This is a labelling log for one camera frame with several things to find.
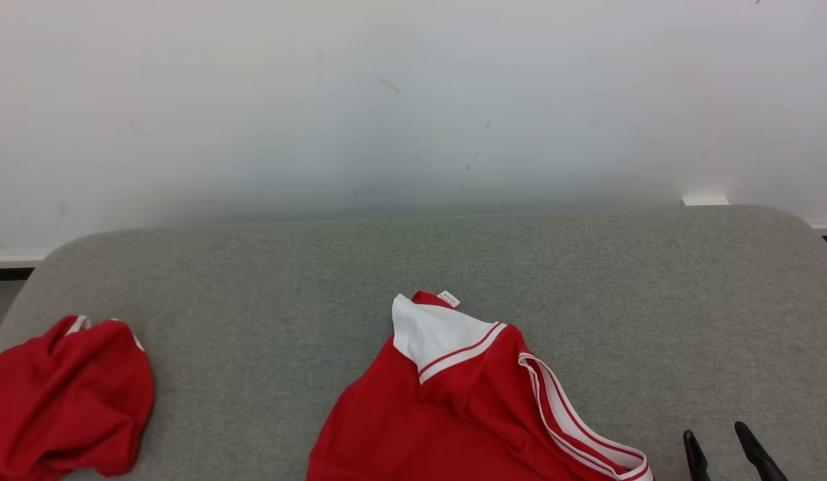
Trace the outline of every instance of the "clothing label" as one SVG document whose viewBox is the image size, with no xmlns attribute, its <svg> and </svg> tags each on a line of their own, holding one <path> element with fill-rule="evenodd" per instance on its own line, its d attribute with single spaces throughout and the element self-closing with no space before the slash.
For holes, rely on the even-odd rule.
<svg viewBox="0 0 827 481">
<path fill-rule="evenodd" d="M 456 296 L 451 295 L 449 291 L 438 293 L 438 297 L 448 302 L 448 304 L 450 304 L 453 309 L 458 307 L 458 305 L 462 303 L 458 300 L 458 298 L 456 298 Z"/>
</svg>

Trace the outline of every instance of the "red garment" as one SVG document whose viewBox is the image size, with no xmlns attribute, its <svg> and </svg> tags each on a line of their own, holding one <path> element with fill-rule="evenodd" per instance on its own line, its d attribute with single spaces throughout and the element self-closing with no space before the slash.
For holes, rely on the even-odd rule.
<svg viewBox="0 0 827 481">
<path fill-rule="evenodd" d="M 644 454 L 582 423 L 517 328 L 417 293 L 343 392 L 307 481 L 652 481 Z"/>
<path fill-rule="evenodd" d="M 0 481 L 129 472 L 152 402 L 149 361 L 128 326 L 64 317 L 0 354 Z"/>
</svg>

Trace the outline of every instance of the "jersey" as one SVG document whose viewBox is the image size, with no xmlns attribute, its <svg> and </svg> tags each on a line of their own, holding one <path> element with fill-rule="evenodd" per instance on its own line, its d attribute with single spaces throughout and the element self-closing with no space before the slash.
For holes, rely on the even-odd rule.
<svg viewBox="0 0 827 481">
<path fill-rule="evenodd" d="M 129 472 L 152 404 L 149 361 L 127 325 L 64 317 L 0 353 L 0 481 Z"/>
<path fill-rule="evenodd" d="M 652 481 L 644 454 L 594 433 L 517 328 L 419 292 L 340 396 L 307 481 Z"/>
</svg>

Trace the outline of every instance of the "white wall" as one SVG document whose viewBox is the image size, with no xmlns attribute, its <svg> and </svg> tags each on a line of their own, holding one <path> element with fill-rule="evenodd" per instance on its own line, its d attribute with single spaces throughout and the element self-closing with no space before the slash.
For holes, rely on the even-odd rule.
<svg viewBox="0 0 827 481">
<path fill-rule="evenodd" d="M 718 192 L 827 222 L 827 1 L 0 0 L 0 256 Z"/>
</svg>

